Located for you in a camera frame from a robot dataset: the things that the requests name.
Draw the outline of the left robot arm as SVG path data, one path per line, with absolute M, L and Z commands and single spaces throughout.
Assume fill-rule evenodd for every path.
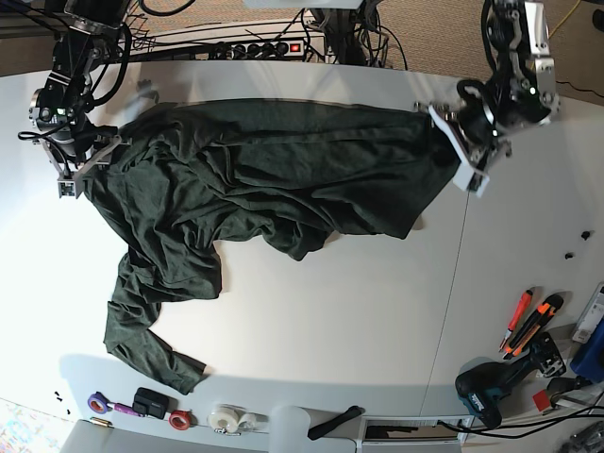
M 485 1 L 480 35 L 490 78 L 460 80 L 456 107 L 435 101 L 415 106 L 441 113 L 459 137 L 461 160 L 486 173 L 508 136 L 551 122 L 560 97 L 543 3 Z

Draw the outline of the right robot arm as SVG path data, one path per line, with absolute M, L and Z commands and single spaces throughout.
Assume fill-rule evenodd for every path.
M 88 117 L 108 103 L 126 76 L 132 34 L 125 22 L 128 1 L 67 1 L 74 21 L 59 34 L 52 70 L 29 108 L 33 131 L 18 138 L 44 147 L 61 182 L 74 184 L 120 141 L 116 126 Z

